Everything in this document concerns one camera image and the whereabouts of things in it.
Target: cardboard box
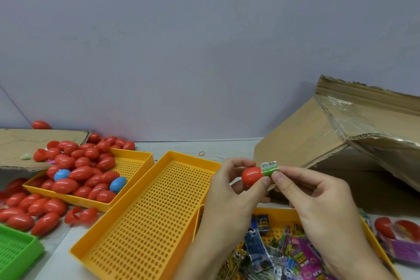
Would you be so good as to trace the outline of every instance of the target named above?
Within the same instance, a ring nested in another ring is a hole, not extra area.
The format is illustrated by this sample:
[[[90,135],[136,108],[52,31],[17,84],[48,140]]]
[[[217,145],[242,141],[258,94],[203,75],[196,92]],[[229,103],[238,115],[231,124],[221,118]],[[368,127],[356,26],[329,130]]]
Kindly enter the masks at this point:
[[[51,165],[37,163],[32,159],[21,160],[24,154],[31,157],[37,149],[44,149],[52,140],[70,140],[83,144],[89,131],[70,131],[61,129],[0,129],[0,169],[27,170],[36,172]]]
[[[254,160],[343,178],[369,213],[420,216],[420,98],[322,75],[314,96],[255,146]]]

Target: green basket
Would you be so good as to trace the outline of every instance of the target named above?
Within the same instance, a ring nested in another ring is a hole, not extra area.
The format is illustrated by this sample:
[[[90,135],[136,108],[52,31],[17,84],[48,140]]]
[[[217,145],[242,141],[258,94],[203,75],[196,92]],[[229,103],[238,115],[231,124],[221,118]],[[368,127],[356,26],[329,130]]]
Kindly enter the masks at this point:
[[[37,237],[0,224],[1,280],[16,280],[43,252]]]

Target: empty yellow tray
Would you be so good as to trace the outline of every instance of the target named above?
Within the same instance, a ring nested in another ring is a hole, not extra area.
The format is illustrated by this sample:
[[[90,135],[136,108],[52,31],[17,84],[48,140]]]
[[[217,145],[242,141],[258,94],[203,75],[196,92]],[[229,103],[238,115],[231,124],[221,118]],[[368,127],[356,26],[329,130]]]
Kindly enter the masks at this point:
[[[220,163],[169,151],[70,249],[102,280],[169,280]]]
[[[120,199],[134,184],[137,182],[155,163],[152,153],[140,152],[136,150],[111,149],[115,157],[115,166],[112,169],[120,173],[121,176],[127,178],[127,183],[112,200],[111,203],[101,203],[100,201],[93,201],[86,198],[76,197],[66,194],[58,194],[47,189],[29,186],[29,184],[37,177],[46,174],[46,170],[41,171],[32,177],[29,181],[23,184],[29,192],[35,194],[39,193],[45,197],[60,198],[67,203],[86,208],[97,208],[102,212],[106,212]]]
[[[198,228],[200,227],[200,215],[204,212],[204,205],[201,205],[195,221],[195,228],[194,228],[194,236],[192,240],[194,240],[195,235],[197,234]],[[300,224],[300,219],[295,209],[290,208],[264,208],[264,207],[257,207],[255,208],[254,215],[268,215],[268,220],[270,224],[270,231],[262,233],[261,238],[265,244],[269,244],[271,240],[275,237],[277,240],[281,237],[286,225],[291,225],[298,223]],[[369,241],[370,247],[375,251],[376,255],[388,266],[388,270],[391,270],[398,280],[402,280],[398,272],[396,271],[394,265],[392,264],[391,260],[389,260],[388,256],[386,255],[385,251],[379,244],[378,240],[376,239],[373,232],[370,230],[369,226],[366,222],[362,219],[363,222],[363,230],[365,232],[366,239]],[[236,250],[241,252],[242,242],[238,245]],[[239,273],[236,273],[235,280],[246,280],[244,277],[240,276]]]

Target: pile of red eggs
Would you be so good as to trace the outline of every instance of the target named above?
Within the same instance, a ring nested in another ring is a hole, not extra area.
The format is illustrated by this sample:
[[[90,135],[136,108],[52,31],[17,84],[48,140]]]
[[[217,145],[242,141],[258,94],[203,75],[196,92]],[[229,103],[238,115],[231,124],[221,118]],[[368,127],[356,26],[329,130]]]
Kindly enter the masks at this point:
[[[8,208],[0,211],[0,222],[5,222],[9,227],[26,231],[31,229],[31,234],[42,236],[60,224],[61,216],[67,213],[64,221],[67,224],[91,225],[98,218],[96,208],[82,210],[81,207],[72,208],[69,212],[67,204],[58,198],[43,197],[41,194],[31,194],[23,188],[26,178],[18,178],[8,184],[4,193],[11,195],[7,201]]]
[[[135,146],[134,142],[126,142],[123,138],[100,138],[95,133],[80,146],[68,140],[51,141],[47,150],[38,149],[33,159],[50,160],[55,164],[47,169],[46,176],[31,181],[31,186],[110,203],[116,196],[109,190],[110,183],[120,176],[116,171],[109,171],[115,166],[111,148],[134,150]],[[60,170],[71,172],[68,177],[55,181],[54,176]]]

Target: pile of packets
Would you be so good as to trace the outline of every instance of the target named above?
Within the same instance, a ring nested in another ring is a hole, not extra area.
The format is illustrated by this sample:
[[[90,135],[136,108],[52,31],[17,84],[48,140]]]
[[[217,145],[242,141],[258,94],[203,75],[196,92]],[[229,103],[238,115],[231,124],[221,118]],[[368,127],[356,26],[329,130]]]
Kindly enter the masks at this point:
[[[219,280],[239,272],[248,280],[335,280],[300,224],[286,226],[280,239],[265,245],[261,233],[270,230],[268,215],[252,216],[242,252],[234,250],[219,271]]]

